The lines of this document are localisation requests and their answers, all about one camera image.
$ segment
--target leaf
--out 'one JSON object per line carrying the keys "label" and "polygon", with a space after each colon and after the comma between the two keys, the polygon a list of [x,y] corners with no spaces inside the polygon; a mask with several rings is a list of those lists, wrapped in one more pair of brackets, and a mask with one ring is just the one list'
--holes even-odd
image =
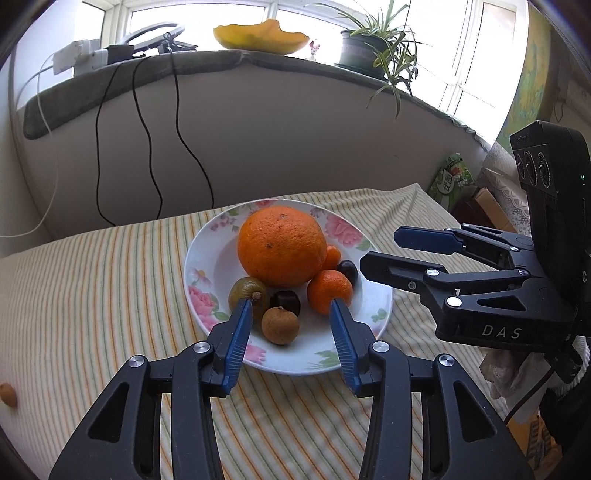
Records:
{"label": "leaf", "polygon": [[211,301],[214,303],[212,311],[217,312],[220,309],[219,300],[217,299],[217,297],[213,293],[209,293],[208,295],[209,295],[209,299],[211,299]]}
{"label": "leaf", "polygon": [[369,250],[370,247],[371,247],[371,242],[366,238],[359,245],[357,245],[357,250],[361,250],[362,252],[365,252],[366,250]]}
{"label": "leaf", "polygon": [[379,309],[378,313],[376,315],[372,315],[371,319],[374,321],[374,323],[379,322],[380,320],[384,320],[386,318],[386,315],[388,314],[388,312],[386,312],[386,310],[384,309]]}
{"label": "leaf", "polygon": [[334,367],[336,365],[339,365],[339,358],[325,358],[324,360],[319,362],[320,365],[322,365],[323,367],[329,368],[329,367]]}
{"label": "leaf", "polygon": [[324,357],[324,360],[319,362],[320,365],[323,367],[334,367],[339,365],[339,355],[337,352],[333,352],[332,350],[323,350],[321,352],[316,352],[316,355],[320,355]]}
{"label": "leaf", "polygon": [[226,322],[230,319],[230,317],[224,312],[215,312],[213,316],[220,320],[220,322]]}

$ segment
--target window frame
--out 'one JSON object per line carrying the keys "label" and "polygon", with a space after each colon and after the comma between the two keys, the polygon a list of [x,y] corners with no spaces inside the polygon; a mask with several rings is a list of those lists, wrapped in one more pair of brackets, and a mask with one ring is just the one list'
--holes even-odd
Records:
{"label": "window frame", "polygon": [[[314,1],[315,0],[84,0],[85,3],[105,10],[105,19],[103,21],[101,37],[101,46],[103,48],[107,45],[116,43],[130,33],[129,27],[134,12],[150,8],[169,7],[172,5],[212,3],[252,5],[265,8],[262,21],[269,18],[275,18],[278,10],[281,9],[326,21],[343,27],[344,30],[355,28],[355,25],[350,20],[338,18],[334,10],[321,5],[311,5]],[[360,20],[363,18],[362,13],[354,11],[338,2],[332,0],[317,1],[322,1],[322,3],[344,9],[358,17]],[[480,32],[480,19],[482,18],[485,3],[515,12],[514,44],[516,45],[516,49],[513,51],[512,57],[517,59],[516,61],[521,61],[521,64],[514,65],[514,68],[510,69],[509,75],[503,73],[504,82],[507,82],[509,85],[515,85],[516,87],[521,75],[522,62],[523,59],[525,59],[525,49],[527,46],[529,22],[528,2],[524,0],[468,0],[458,51],[450,69],[451,74],[433,72],[422,66],[420,59],[418,62],[419,67],[425,68],[446,84],[444,93],[441,96],[441,101],[439,105],[435,105],[435,107],[449,115],[454,115],[457,111],[463,92],[486,102],[465,85],[475,55],[476,43]],[[508,111],[511,102],[512,98],[508,98],[504,105],[495,105],[494,107],[495,109]]]}

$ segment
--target small figurine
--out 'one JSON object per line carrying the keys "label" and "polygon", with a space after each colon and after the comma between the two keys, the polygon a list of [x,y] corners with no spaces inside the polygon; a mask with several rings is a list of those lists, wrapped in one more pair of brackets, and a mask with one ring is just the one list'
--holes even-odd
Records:
{"label": "small figurine", "polygon": [[319,50],[320,50],[320,44],[314,43],[314,40],[312,40],[310,42],[310,58],[308,58],[308,60],[317,61],[316,54],[318,53]]}

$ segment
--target flower pot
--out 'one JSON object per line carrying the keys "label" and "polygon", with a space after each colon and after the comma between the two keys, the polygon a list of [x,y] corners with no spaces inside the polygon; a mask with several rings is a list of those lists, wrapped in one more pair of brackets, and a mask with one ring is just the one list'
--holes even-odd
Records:
{"label": "flower pot", "polygon": [[374,35],[353,35],[352,30],[341,32],[343,47],[340,52],[338,67],[362,73],[370,77],[384,80],[384,70],[381,66],[374,67],[375,50],[385,51],[388,48],[383,38]]}

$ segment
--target white cloth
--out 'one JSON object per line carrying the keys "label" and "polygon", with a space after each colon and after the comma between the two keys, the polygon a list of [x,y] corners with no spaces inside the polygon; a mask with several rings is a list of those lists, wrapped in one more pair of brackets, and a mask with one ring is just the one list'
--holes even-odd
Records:
{"label": "white cloth", "polygon": [[[544,385],[525,402],[513,417],[517,423],[525,423],[536,411],[544,393],[552,389],[561,397],[577,385],[589,365],[589,347],[585,337],[578,336],[573,347],[583,360],[583,366],[575,379],[565,384],[557,374],[553,374]],[[509,409],[546,374],[550,366],[544,360],[543,353],[513,352],[508,350],[482,349],[485,357],[480,364],[483,377],[491,382],[491,397],[503,397]]]}

